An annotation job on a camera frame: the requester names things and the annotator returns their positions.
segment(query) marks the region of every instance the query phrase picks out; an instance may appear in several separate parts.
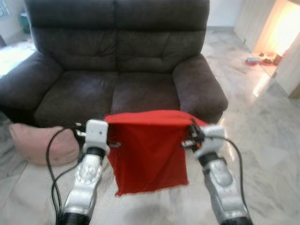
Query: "sofa backrest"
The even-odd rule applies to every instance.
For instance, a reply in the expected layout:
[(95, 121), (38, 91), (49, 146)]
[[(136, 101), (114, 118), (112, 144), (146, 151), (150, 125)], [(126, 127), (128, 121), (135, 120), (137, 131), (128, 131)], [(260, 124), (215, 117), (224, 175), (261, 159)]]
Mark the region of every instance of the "sofa backrest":
[(201, 51), (209, 0), (25, 0), (37, 49), (66, 70), (169, 73)]

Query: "white wall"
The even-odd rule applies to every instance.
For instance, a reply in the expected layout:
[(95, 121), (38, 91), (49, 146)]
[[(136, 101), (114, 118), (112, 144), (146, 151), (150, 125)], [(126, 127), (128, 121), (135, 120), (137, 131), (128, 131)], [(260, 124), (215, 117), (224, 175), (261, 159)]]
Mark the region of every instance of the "white wall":
[(244, 0), (210, 0), (207, 26), (234, 27)]
[(19, 14), (24, 9), (23, 0), (4, 0), (10, 15), (0, 19), (0, 35), (7, 44), (12, 43), (20, 33), (22, 27), (19, 22)]

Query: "marble floor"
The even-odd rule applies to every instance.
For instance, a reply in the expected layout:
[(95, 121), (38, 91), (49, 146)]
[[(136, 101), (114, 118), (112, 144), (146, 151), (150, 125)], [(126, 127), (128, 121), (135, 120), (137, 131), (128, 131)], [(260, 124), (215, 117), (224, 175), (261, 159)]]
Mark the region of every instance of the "marble floor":
[[(241, 150), (246, 201), (254, 223), (298, 225), (300, 101), (288, 99), (276, 80), (269, 78), (262, 67), (245, 64), (251, 54), (232, 32), (208, 31), (202, 53), (229, 100), (229, 107), (219, 123)], [(5, 148), (13, 146), (8, 135), (10, 122), (3, 115), (0, 120), (2, 154), (7, 152)], [(233, 149), (225, 146), (222, 154), (237, 174), (237, 156)], [(53, 224), (51, 198), (45, 194), (50, 185), (46, 169), (27, 165), (21, 176), (17, 171), (7, 173), (7, 179), (16, 178), (12, 179), (13, 189), (0, 198), (4, 200), (0, 201), (3, 202), (0, 204), (0, 221), (5, 224), (22, 222), (22, 216), (13, 216), (19, 210), (21, 215), (22, 212), (28, 215), (26, 224)], [(190, 151), (187, 151), (187, 172), (190, 180), (187, 187), (118, 198), (113, 196), (117, 187), (112, 169), (105, 162), (91, 224), (216, 225), (201, 168)], [(71, 173), (60, 181), (64, 198), (72, 187), (72, 179)], [(26, 182), (31, 182), (30, 188), (35, 188), (38, 199), (30, 198), (32, 190), (22, 187)]]

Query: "red cloth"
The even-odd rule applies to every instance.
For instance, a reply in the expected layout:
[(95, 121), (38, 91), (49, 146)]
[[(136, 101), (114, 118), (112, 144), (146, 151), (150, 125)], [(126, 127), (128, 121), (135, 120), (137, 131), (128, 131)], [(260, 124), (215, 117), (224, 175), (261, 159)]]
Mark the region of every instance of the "red cloth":
[[(108, 140), (121, 142), (108, 159), (119, 187), (116, 195), (187, 185), (185, 151), (180, 142), (195, 117), (180, 111), (122, 113), (106, 117)], [(196, 119), (200, 126), (206, 123)]]

